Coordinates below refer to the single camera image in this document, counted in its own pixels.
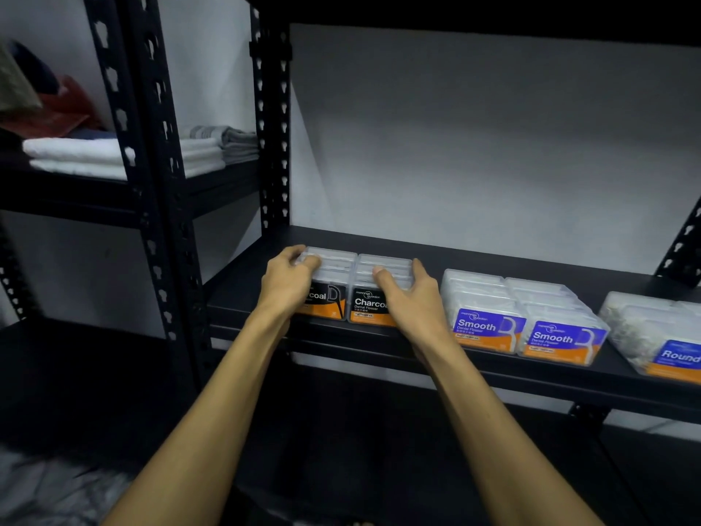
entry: black and orange label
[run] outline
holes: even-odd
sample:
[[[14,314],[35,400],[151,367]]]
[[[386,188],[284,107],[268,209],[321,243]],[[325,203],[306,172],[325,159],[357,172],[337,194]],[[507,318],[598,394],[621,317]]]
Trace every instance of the black and orange label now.
[[[312,281],[304,304],[297,313],[320,318],[343,319],[346,314],[346,287]]]
[[[390,316],[383,291],[356,287],[353,289],[350,301],[351,310],[348,319],[353,323],[385,327],[397,326],[397,323]]]

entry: product label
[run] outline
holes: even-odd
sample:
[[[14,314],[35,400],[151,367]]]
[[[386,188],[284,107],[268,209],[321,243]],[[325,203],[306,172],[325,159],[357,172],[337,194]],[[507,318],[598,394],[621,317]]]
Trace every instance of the product label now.
[[[648,363],[648,374],[701,384],[701,345],[669,340]]]
[[[526,325],[526,318],[461,308],[453,333],[460,345],[513,353]]]
[[[396,327],[387,308],[387,299],[384,291],[370,290],[368,288],[356,287],[350,300],[349,320],[353,323],[363,323],[365,325],[382,325],[385,327]]]
[[[588,365],[605,338],[606,330],[602,328],[536,321],[524,347],[524,356]]]
[[[346,312],[346,286],[312,281],[304,304],[297,313],[320,318],[343,319]]]

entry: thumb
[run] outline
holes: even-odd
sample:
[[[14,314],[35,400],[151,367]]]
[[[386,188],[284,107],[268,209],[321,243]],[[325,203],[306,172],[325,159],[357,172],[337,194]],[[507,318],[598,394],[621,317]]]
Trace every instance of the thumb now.
[[[308,255],[304,257],[301,263],[307,266],[309,271],[316,271],[321,266],[321,258],[316,255]]]
[[[372,269],[372,277],[375,282],[380,286],[380,290],[385,292],[387,298],[391,298],[392,295],[396,294],[398,291],[402,291],[397,282],[392,277],[392,274],[381,266],[375,266]]]

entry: shelf upright post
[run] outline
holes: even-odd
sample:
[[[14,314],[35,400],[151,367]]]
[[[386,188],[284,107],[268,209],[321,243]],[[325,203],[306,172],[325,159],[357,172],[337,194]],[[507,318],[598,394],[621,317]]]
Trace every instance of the shelf upright post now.
[[[261,230],[290,224],[290,24],[251,7]]]
[[[10,238],[5,234],[0,217],[0,282],[5,289],[17,319],[40,317],[42,315],[30,287],[27,285],[22,268],[17,260]]]
[[[217,362],[157,0],[84,0],[183,401]]]
[[[701,282],[701,198],[684,221],[655,275],[697,287]]]

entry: forearm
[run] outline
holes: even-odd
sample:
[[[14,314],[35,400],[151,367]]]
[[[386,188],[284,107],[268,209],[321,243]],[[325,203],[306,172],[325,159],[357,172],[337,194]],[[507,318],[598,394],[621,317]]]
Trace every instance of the forearm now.
[[[422,353],[496,525],[601,524],[458,344],[443,340]]]
[[[254,311],[206,388],[104,522],[219,522],[285,317]]]

